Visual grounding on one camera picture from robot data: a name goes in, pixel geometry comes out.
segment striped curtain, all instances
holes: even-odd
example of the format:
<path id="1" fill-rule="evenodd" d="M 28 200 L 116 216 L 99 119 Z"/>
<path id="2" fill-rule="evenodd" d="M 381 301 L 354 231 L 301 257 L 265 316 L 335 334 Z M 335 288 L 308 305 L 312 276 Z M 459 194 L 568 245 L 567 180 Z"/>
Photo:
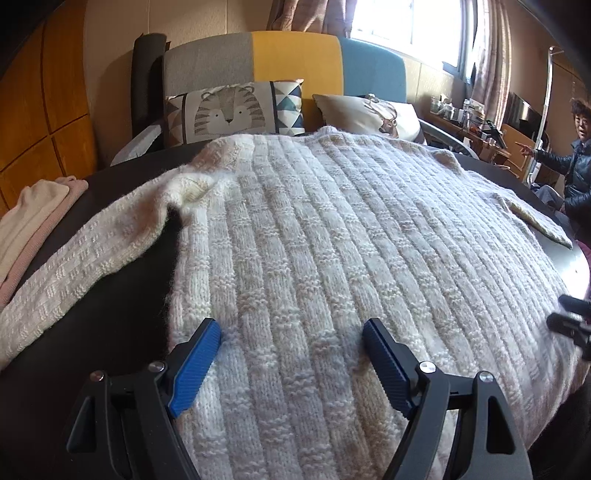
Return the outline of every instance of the striped curtain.
<path id="1" fill-rule="evenodd" d="M 350 37 L 357 0 L 274 0 L 267 30 Z"/>
<path id="2" fill-rule="evenodd" d="M 472 98 L 484 104 L 486 118 L 501 126 L 511 82 L 511 30 L 502 0 L 476 0 L 476 79 Z"/>

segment sofa backrest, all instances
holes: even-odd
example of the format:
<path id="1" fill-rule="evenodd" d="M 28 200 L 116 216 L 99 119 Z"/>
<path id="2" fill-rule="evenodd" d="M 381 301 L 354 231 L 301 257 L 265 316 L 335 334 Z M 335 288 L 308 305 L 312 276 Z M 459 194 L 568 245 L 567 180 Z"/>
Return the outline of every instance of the sofa backrest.
<path id="1" fill-rule="evenodd" d="M 304 32 L 260 31 L 203 38 L 164 54 L 164 96 L 233 83 L 304 79 L 307 131 L 322 126 L 312 94 L 406 102 L 402 58 L 366 42 Z"/>

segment white knitted sweater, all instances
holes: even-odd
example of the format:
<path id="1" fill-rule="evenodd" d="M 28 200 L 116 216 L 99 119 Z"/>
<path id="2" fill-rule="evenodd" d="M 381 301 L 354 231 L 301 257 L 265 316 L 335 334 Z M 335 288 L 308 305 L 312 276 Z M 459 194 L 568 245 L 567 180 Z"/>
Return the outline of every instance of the white knitted sweater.
<path id="1" fill-rule="evenodd" d="M 444 372 L 493 372 L 528 446 L 582 382 L 544 321 L 564 285 L 522 219 L 564 232 L 449 152 L 331 128 L 213 141 L 98 213 L 2 312 L 0 368 L 142 255 L 169 207 L 170 346 L 204 317 L 223 332 L 177 422 L 204 480 L 380 478 L 405 423 L 362 350 L 370 317 Z"/>

